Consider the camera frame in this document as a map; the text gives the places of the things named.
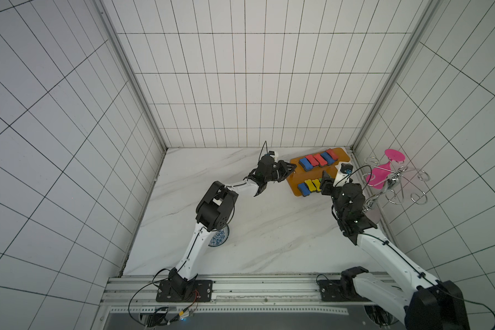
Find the orange two-tier shelf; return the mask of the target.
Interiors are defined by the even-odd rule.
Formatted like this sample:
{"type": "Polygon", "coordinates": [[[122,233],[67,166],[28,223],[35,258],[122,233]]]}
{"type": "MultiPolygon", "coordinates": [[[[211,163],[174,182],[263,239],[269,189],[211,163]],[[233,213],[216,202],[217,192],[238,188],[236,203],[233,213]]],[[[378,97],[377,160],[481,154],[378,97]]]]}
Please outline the orange two-tier shelf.
{"type": "Polygon", "coordinates": [[[297,158],[292,158],[290,160],[290,163],[296,164],[297,168],[296,170],[287,178],[287,182],[291,188],[291,191],[296,197],[302,197],[301,192],[298,189],[298,185],[301,183],[305,183],[305,180],[315,180],[319,179],[321,180],[323,171],[326,171],[331,177],[336,177],[338,174],[338,171],[340,169],[340,164],[341,163],[349,163],[351,161],[351,157],[346,153],[346,151],[343,148],[332,148],[334,152],[339,156],[339,160],[337,162],[334,162],[332,165],[327,165],[327,166],[317,166],[313,167],[313,169],[309,172],[305,172],[302,168],[302,166],[299,164],[299,160],[301,158],[306,158],[307,155],[315,155],[315,154],[321,154],[324,151],[319,151],[319,152],[310,152],[307,153],[306,155],[303,155],[301,157],[297,158]]]}

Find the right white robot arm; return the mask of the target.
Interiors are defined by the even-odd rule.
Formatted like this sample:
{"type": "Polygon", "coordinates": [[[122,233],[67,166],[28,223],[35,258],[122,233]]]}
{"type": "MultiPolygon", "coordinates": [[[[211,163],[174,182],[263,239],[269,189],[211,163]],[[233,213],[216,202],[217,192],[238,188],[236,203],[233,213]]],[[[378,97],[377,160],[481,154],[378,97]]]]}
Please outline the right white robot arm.
{"type": "Polygon", "coordinates": [[[368,253],[396,282],[392,287],[363,267],[341,274],[341,290],[360,296],[390,313],[407,329],[469,329],[462,291],[426,272],[391,243],[363,211],[360,184],[335,181],[323,173],[321,193],[332,200],[332,215],[342,234],[368,253]]]}

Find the red top eraser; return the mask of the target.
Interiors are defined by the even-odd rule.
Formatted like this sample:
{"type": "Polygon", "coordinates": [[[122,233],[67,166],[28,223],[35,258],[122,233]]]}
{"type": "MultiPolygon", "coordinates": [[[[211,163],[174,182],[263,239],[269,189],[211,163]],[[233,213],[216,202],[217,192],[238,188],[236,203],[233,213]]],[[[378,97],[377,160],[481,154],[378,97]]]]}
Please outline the red top eraser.
{"type": "Polygon", "coordinates": [[[313,158],[316,160],[316,162],[318,163],[318,165],[320,167],[323,167],[323,166],[327,166],[328,165],[327,161],[319,153],[313,155],[313,158]]]}
{"type": "Polygon", "coordinates": [[[308,162],[312,165],[312,167],[317,167],[319,166],[319,162],[313,155],[307,155],[306,156],[308,162]]]}
{"type": "Polygon", "coordinates": [[[333,149],[329,148],[326,150],[327,154],[330,155],[330,157],[337,162],[339,160],[339,156],[334,152],[333,149]]]}

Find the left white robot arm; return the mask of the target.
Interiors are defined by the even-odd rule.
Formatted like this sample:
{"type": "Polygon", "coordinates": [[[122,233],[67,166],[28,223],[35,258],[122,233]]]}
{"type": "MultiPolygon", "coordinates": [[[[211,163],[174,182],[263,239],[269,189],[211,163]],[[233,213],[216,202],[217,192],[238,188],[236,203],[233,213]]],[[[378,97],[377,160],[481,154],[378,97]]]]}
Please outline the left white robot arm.
{"type": "Polygon", "coordinates": [[[195,231],[180,262],[169,270],[168,276],[155,286],[158,303],[209,302],[213,290],[212,280],[197,278],[199,258],[210,246],[211,240],[223,229],[235,214],[235,204],[240,195],[256,197],[270,182],[286,180],[297,165],[277,160],[273,151],[262,155],[257,164],[242,181],[223,184],[215,181],[196,207],[195,231]]]}

